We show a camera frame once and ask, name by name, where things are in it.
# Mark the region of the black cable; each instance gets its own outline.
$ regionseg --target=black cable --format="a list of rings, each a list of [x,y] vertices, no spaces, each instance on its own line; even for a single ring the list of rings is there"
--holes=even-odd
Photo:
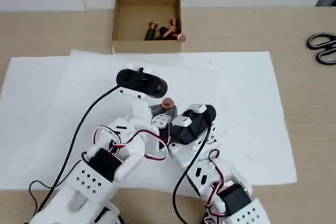
[[[193,164],[195,163],[196,159],[198,158],[199,154],[201,153],[202,149],[204,148],[204,145],[206,144],[206,141],[209,138],[210,135],[210,131],[211,131],[211,123],[209,123],[208,126],[208,130],[206,132],[206,135],[204,137],[203,143],[201,144],[200,148],[198,149],[197,153],[195,154],[194,158],[191,160],[190,164],[188,165],[187,169],[184,171],[184,173],[182,174],[181,178],[178,180],[175,188],[174,188],[174,192],[173,192],[173,207],[174,207],[174,211],[177,215],[177,217],[180,219],[180,221],[184,224],[188,224],[188,222],[186,222],[182,216],[180,215],[180,213],[178,212],[177,206],[176,206],[176,193],[177,190],[182,182],[182,180],[184,179],[184,177],[187,175],[188,171],[190,170],[190,168],[193,166]]]
[[[79,161],[77,161],[75,164],[74,164],[74,166],[71,168],[71,170],[68,172],[68,174],[56,185],[56,187],[58,187],[58,186],[60,186],[66,179],[67,179],[67,177],[69,177],[69,175],[70,175],[70,173],[75,169],[75,167],[79,164],[79,162],[80,162],[80,160]],[[32,197],[32,199],[34,200],[34,202],[35,202],[35,211],[34,211],[34,214],[33,214],[33,216],[32,217],[34,217],[34,215],[37,213],[37,209],[38,209],[38,202],[37,202],[37,199],[35,198],[35,196],[34,196],[34,194],[33,194],[33,192],[31,191],[32,189],[32,186],[33,186],[33,184],[35,184],[35,183],[40,183],[41,185],[43,185],[44,187],[46,187],[46,188],[49,188],[49,189],[51,189],[51,186],[47,186],[46,184],[44,184],[42,181],[40,181],[40,180],[34,180],[34,181],[32,181],[30,184],[29,184],[29,187],[28,187],[28,191],[29,191],[29,194],[30,194],[30,196]]]
[[[41,203],[41,205],[39,206],[39,208],[37,209],[37,212],[40,212],[44,205],[47,203],[48,199],[51,197],[53,191],[55,190],[57,184],[58,184],[58,181],[60,180],[61,176],[62,176],[62,173],[64,172],[64,169],[68,163],[68,160],[69,160],[69,157],[70,157],[70,154],[71,154],[71,151],[73,149],[73,145],[75,144],[75,140],[76,140],[76,137],[77,137],[77,134],[79,132],[79,129],[80,127],[82,126],[85,118],[87,117],[87,115],[90,113],[90,111],[92,110],[92,108],[100,101],[102,100],[103,98],[105,98],[106,96],[108,96],[110,93],[112,93],[113,91],[115,91],[117,88],[119,88],[119,86],[115,86],[113,89],[110,89],[109,91],[107,91],[105,94],[103,94],[101,97],[99,97],[98,99],[96,99],[93,104],[91,104],[91,106],[87,109],[87,111],[85,112],[84,116],[82,117],[82,119],[80,120],[76,130],[75,130],[75,133],[73,135],[73,138],[72,138],[72,141],[71,141],[71,144],[70,144],[70,147],[69,147],[69,151],[68,151],[68,154],[64,160],[64,163],[63,163],[63,166],[54,182],[54,184],[52,185],[50,191],[48,192],[47,196],[45,197],[45,199],[43,200],[43,202]]]

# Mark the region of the copper bolt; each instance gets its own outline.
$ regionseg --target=copper bolt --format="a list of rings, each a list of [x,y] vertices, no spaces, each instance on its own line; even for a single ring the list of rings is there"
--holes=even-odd
[[[172,26],[176,27],[176,21],[177,21],[176,18],[171,18],[171,20],[170,20],[170,24],[171,24]]]
[[[162,35],[162,38],[165,38],[167,37],[168,35],[172,34],[176,32],[176,27],[169,27],[168,31],[166,31],[163,35]]]
[[[161,107],[164,108],[165,110],[169,110],[169,109],[171,109],[174,106],[175,106],[175,103],[170,98],[163,99],[163,101],[161,103]]]
[[[177,41],[179,42],[185,42],[187,40],[187,37],[185,36],[184,33],[180,33],[180,34],[172,34],[172,36],[174,38],[176,38]]]
[[[149,23],[149,26],[150,26],[151,29],[156,29],[158,25],[157,25],[156,22],[151,21],[151,22]]]

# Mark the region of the white robot part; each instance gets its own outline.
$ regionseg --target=white robot part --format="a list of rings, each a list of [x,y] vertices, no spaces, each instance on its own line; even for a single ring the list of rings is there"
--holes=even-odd
[[[203,113],[206,110],[206,106],[204,104],[193,104],[188,110],[193,110],[194,113]],[[185,119],[188,119],[188,117],[178,116],[173,124],[188,127],[192,122],[190,120],[190,122],[186,123]],[[215,136],[215,130],[215,125],[212,124],[209,137],[200,155],[187,173],[188,181],[196,193],[203,199],[211,202],[210,207],[206,208],[208,216],[204,218],[204,223],[269,224],[267,214],[260,201],[252,196],[253,190],[251,185],[229,161],[221,157],[219,152],[220,141]],[[190,162],[203,144],[206,133],[207,130],[187,145],[180,143],[172,143],[170,145],[172,157],[177,161],[182,170],[188,168]],[[224,186],[220,188],[219,183],[222,179],[224,180]],[[248,197],[251,203],[231,216],[227,216],[227,206],[219,194],[233,184],[241,186],[243,192],[246,194],[245,197]],[[214,193],[214,188],[217,185],[218,191]]]
[[[86,154],[89,162],[100,149],[104,149],[119,160],[113,181],[107,180],[86,162],[80,162],[60,191],[42,211],[33,216],[29,224],[121,223],[118,209],[109,201],[124,178],[140,164],[145,155],[145,143],[150,142],[151,138],[150,134],[135,134],[148,130],[158,135],[159,129],[151,124],[152,114],[145,94],[125,88],[119,91],[131,96],[133,114],[98,127],[93,136],[96,143]],[[111,144],[122,144],[123,148],[113,153]]]

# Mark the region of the ventilation holes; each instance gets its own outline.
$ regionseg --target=ventilation holes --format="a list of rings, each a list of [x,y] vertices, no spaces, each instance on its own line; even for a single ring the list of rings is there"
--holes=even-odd
[[[202,176],[202,179],[201,179],[201,184],[202,184],[202,185],[205,184],[205,182],[206,182],[206,178],[207,178],[206,175],[203,175],[203,176]]]
[[[202,168],[197,168],[196,174],[195,174],[197,178],[200,176],[201,170],[202,170]]]

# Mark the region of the black cylinder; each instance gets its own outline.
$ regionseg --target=black cylinder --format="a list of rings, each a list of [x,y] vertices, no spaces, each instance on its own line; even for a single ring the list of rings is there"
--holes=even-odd
[[[155,36],[155,29],[149,28],[147,33],[146,33],[145,40],[153,40],[154,36]]]

